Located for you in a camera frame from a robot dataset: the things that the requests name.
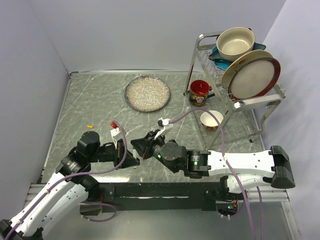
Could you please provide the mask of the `white pen green tip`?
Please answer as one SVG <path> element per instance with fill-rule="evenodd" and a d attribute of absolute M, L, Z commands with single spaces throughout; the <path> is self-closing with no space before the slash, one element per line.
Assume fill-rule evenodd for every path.
<path fill-rule="evenodd" d="M 135 149 L 132 150 L 132 154 L 133 154 L 134 159 L 137 160 L 137 151 Z"/>

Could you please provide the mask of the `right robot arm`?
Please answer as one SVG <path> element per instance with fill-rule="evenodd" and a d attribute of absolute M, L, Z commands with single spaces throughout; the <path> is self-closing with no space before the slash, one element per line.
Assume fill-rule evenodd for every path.
<path fill-rule="evenodd" d="M 214 150 L 187 149 L 175 140 L 166 141 L 157 131 L 150 131 L 130 143 L 144 160 L 154 157 L 173 173 L 182 171 L 191 179 L 226 176 L 226 182 L 218 188 L 224 199 L 259 186 L 270 185 L 275 189 L 296 186 L 289 156 L 278 145 L 261 152 L 222 154 Z"/>

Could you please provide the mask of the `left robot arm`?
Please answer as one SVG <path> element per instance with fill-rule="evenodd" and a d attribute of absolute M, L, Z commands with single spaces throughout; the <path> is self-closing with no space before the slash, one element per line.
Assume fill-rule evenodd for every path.
<path fill-rule="evenodd" d="M 136 152 L 125 149 L 122 139 L 101 144 L 97 132 L 83 133 L 33 200 L 12 219 L 1 220 L 0 236 L 42 240 L 76 205 L 103 197 L 99 182 L 88 174 L 91 164 L 97 162 L 112 162 L 120 169 L 140 165 Z"/>

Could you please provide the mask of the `black base beam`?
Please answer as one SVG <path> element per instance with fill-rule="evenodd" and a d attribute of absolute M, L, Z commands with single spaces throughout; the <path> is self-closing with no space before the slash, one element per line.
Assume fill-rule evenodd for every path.
<path fill-rule="evenodd" d="M 119 182 L 101 183 L 90 193 L 89 203 L 111 204 L 118 211 L 201 209 L 215 211 L 216 202 L 243 200 L 241 193 L 228 192 L 222 182 Z"/>

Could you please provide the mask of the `speckled round plate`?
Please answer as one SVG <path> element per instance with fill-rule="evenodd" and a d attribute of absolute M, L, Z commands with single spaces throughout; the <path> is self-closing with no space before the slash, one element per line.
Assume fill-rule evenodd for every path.
<path fill-rule="evenodd" d="M 162 109 L 170 100 L 168 85 L 154 76 L 138 76 L 126 86 L 124 99 L 128 105 L 142 113 L 152 113 Z"/>

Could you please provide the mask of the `small white cup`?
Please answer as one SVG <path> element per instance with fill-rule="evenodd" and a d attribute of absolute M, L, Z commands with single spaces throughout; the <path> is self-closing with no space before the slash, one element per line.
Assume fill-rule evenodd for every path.
<path fill-rule="evenodd" d="M 210 112 L 217 118 L 217 120 L 221 124 L 224 120 L 224 116 L 220 112 L 215 110 L 210 110 Z M 206 130 L 215 131 L 219 128 L 217 121 L 207 112 L 201 114 L 200 121 Z"/>

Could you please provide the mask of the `red skull mug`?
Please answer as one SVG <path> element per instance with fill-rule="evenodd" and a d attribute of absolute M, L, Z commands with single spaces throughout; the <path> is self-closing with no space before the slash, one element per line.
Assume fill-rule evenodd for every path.
<path fill-rule="evenodd" d="M 196 107 L 203 106 L 208 98 L 214 97 L 211 86 L 202 79 L 197 79 L 190 84 L 189 101 Z"/>

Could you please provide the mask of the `metal dish rack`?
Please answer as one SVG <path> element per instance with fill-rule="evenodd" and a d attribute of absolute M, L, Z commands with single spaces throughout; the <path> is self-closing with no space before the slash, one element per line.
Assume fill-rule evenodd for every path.
<path fill-rule="evenodd" d="M 226 142 L 248 141 L 249 144 L 259 144 L 264 148 L 262 133 L 265 130 L 265 122 L 285 99 L 285 92 L 277 83 L 263 96 L 233 99 L 222 84 L 223 69 L 210 59 L 219 35 L 219 31 L 203 33 L 196 39 L 183 94 L 189 97 L 194 66 L 199 63 L 204 73 L 202 79 L 210 86 L 210 97 L 205 106 L 222 113 Z"/>

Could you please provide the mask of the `blue dish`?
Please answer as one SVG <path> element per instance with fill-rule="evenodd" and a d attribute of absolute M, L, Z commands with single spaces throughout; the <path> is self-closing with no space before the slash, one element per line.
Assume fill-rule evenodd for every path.
<path fill-rule="evenodd" d="M 252 50 L 265 50 L 266 46 L 261 43 L 255 43 Z M 217 66 L 221 70 L 226 70 L 232 63 L 221 57 L 219 54 L 217 46 L 215 46 L 211 54 L 208 56 L 208 59 L 211 60 L 215 66 Z"/>

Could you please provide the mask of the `red rimmed plate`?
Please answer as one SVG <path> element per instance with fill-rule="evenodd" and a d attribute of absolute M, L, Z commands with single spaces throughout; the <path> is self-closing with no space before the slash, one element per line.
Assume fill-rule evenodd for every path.
<path fill-rule="evenodd" d="M 228 95 L 239 101 L 264 96 L 277 83 L 281 64 L 273 57 L 262 57 L 241 67 L 232 77 Z"/>

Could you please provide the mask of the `large beige bowl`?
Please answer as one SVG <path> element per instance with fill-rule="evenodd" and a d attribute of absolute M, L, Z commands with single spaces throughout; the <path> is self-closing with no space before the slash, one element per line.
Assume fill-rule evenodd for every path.
<path fill-rule="evenodd" d="M 242 55 L 250 52 L 255 44 L 255 34 L 245 27 L 233 27 L 222 32 L 216 47 L 223 59 L 234 62 Z"/>

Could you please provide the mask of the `beige dinner plate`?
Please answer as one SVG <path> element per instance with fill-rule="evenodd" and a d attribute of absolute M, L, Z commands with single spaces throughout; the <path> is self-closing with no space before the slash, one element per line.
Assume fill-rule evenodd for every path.
<path fill-rule="evenodd" d="M 273 55 L 266 50 L 257 49 L 252 50 L 238 59 L 236 59 L 224 72 L 221 78 L 221 84 L 225 89 L 229 88 L 229 85 L 234 77 L 234 75 L 246 64 L 260 59 L 260 58 L 272 58 Z"/>

